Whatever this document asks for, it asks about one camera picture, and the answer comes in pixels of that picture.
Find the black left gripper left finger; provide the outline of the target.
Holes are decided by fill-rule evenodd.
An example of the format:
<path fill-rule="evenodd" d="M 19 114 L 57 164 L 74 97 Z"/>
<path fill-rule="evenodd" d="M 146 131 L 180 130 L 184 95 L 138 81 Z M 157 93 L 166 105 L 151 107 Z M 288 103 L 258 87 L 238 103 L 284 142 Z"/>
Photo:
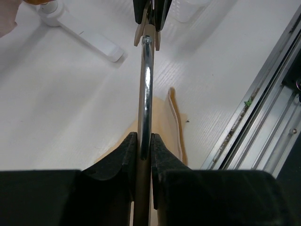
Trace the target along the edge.
<path fill-rule="evenodd" d="M 127 226 L 135 190 L 137 134 L 85 170 L 0 173 L 3 226 Z"/>

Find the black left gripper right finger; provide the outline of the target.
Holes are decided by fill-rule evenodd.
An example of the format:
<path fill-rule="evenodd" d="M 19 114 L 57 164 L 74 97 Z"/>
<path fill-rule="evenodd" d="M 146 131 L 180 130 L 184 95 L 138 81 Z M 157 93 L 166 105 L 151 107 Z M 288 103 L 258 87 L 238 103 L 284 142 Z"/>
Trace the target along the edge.
<path fill-rule="evenodd" d="M 153 203 L 160 226 L 294 226 L 273 176 L 261 170 L 192 170 L 160 135 L 150 142 Z"/>

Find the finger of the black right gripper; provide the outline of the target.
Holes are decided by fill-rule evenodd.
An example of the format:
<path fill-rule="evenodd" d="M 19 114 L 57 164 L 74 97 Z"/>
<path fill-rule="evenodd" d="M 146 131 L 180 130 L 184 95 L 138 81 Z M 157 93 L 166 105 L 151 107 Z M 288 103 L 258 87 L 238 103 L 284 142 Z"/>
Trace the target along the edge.
<path fill-rule="evenodd" d="M 153 20 L 156 31 L 163 29 L 171 3 L 172 0 L 154 0 Z"/>
<path fill-rule="evenodd" d="M 133 0 L 135 22 L 140 24 L 143 18 L 143 11 L 146 6 L 147 0 Z"/>

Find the beige clip hanger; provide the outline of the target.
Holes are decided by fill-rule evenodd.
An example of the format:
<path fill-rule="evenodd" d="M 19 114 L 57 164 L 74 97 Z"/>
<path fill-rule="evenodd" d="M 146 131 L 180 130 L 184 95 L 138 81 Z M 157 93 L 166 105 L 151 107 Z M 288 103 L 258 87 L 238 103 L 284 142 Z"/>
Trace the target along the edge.
<path fill-rule="evenodd" d="M 154 2 L 148 0 L 143 11 L 142 22 L 138 24 L 134 39 L 135 46 L 138 46 L 138 44 L 142 45 L 137 124 L 134 226 L 147 226 L 150 223 L 150 143 L 152 130 L 153 67 L 156 47 L 153 7 Z"/>

